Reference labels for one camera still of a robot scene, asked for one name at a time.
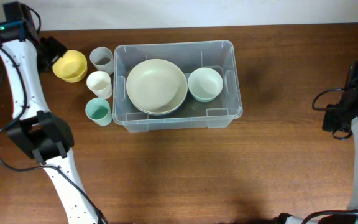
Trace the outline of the yellow plastic bowl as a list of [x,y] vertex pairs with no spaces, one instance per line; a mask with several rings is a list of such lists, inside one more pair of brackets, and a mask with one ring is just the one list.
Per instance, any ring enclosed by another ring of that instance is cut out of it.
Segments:
[[67,50],[52,66],[53,73],[68,83],[81,81],[88,72],[86,57],[77,50]]

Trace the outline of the grey plastic cup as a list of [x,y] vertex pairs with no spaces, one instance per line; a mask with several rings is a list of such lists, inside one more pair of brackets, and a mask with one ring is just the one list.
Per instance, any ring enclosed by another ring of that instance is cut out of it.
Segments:
[[109,48],[95,48],[90,53],[89,59],[97,70],[106,72],[108,75],[114,73],[114,55]]

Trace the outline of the cream plastic cup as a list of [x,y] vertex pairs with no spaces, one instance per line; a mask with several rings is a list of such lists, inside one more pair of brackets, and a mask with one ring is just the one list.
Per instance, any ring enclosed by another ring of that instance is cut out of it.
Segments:
[[86,86],[98,97],[108,99],[112,96],[111,77],[103,71],[91,73],[86,79]]

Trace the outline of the mint green plastic cup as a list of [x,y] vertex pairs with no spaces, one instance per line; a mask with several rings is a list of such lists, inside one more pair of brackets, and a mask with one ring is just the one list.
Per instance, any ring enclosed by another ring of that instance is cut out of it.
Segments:
[[100,126],[107,126],[112,121],[109,103],[103,98],[93,98],[85,106],[87,117]]

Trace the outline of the beige plastic plate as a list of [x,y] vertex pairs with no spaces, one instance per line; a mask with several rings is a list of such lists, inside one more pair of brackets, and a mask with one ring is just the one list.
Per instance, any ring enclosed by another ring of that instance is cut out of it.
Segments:
[[168,104],[166,105],[160,105],[160,106],[155,106],[152,105],[151,107],[147,107],[147,108],[143,108],[140,107],[139,105],[135,105],[133,103],[133,106],[138,109],[139,111],[152,115],[152,116],[165,116],[171,113],[174,113],[176,110],[180,109],[182,107],[183,103],[180,103],[178,105],[174,104],[173,106],[170,106]]
[[188,84],[184,73],[174,63],[150,59],[130,71],[126,91],[131,103],[143,108],[173,106],[184,102]]

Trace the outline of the mint green plastic bowl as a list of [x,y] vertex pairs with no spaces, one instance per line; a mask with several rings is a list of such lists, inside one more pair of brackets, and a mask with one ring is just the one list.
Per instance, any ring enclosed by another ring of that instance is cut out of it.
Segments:
[[197,96],[197,95],[192,95],[193,98],[199,102],[202,102],[202,103],[207,103],[207,102],[210,102],[210,101],[213,101],[215,98],[217,98],[218,96],[217,95],[213,95],[212,97],[209,97],[209,98],[202,98],[200,96]]

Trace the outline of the white plastic bowl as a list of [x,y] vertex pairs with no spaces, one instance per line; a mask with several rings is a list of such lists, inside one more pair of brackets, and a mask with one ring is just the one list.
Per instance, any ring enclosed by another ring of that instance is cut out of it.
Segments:
[[202,98],[218,96],[223,89],[223,78],[212,68],[198,68],[189,76],[188,89]]

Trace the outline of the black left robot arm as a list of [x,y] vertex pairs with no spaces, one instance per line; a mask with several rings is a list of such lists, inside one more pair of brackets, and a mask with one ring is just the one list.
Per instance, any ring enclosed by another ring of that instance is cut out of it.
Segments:
[[[35,11],[19,1],[3,5],[6,20],[0,22],[0,62],[12,93],[12,121],[0,129],[50,177],[70,223],[107,223],[102,211],[87,196],[76,170],[74,139],[69,125],[53,114],[42,91],[43,69],[67,60],[68,49],[54,37],[39,37]],[[10,166],[25,172],[25,168]]]

